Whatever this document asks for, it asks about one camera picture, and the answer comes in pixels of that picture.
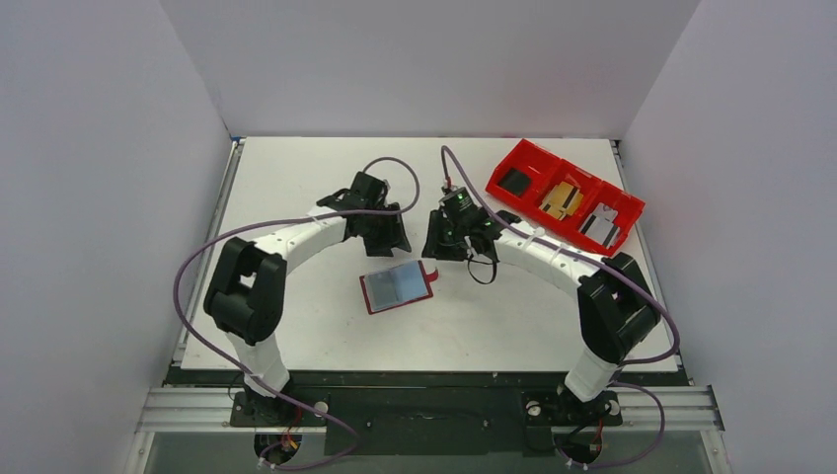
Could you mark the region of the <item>red leather card holder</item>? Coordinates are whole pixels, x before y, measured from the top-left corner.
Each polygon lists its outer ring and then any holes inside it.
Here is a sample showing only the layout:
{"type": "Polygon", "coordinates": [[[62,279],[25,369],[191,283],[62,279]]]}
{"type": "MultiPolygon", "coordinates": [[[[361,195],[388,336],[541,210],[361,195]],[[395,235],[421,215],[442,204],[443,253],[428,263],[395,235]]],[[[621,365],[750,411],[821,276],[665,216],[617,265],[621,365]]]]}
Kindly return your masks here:
{"type": "Polygon", "coordinates": [[[435,261],[413,260],[360,276],[359,283],[367,312],[372,315],[430,299],[438,277],[435,261]]]}

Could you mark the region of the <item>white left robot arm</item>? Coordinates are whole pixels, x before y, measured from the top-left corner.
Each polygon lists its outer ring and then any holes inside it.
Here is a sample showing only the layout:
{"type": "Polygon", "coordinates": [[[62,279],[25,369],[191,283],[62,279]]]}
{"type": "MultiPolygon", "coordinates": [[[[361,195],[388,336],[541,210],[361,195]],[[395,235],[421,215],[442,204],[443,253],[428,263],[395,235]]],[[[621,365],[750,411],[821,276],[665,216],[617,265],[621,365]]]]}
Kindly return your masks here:
{"type": "Polygon", "coordinates": [[[220,252],[203,311],[233,344],[248,393],[276,400],[290,381],[274,336],[290,274],[327,248],[360,238],[369,257],[391,257],[412,247],[405,208],[388,200],[388,184],[367,173],[320,198],[301,218],[253,239],[232,237],[220,252]]]}

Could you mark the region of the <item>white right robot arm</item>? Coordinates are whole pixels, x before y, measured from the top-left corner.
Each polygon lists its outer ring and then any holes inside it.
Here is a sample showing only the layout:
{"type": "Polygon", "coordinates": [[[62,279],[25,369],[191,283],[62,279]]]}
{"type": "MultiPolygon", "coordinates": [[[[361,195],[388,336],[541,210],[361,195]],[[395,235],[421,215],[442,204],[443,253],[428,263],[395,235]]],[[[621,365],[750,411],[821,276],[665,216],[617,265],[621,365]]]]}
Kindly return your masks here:
{"type": "Polygon", "coordinates": [[[604,391],[661,320],[633,257],[580,251],[511,212],[490,213],[464,188],[450,190],[430,212],[421,255],[466,263],[483,256],[492,267],[517,267],[573,297],[582,352],[564,385],[581,403],[604,391]]]}

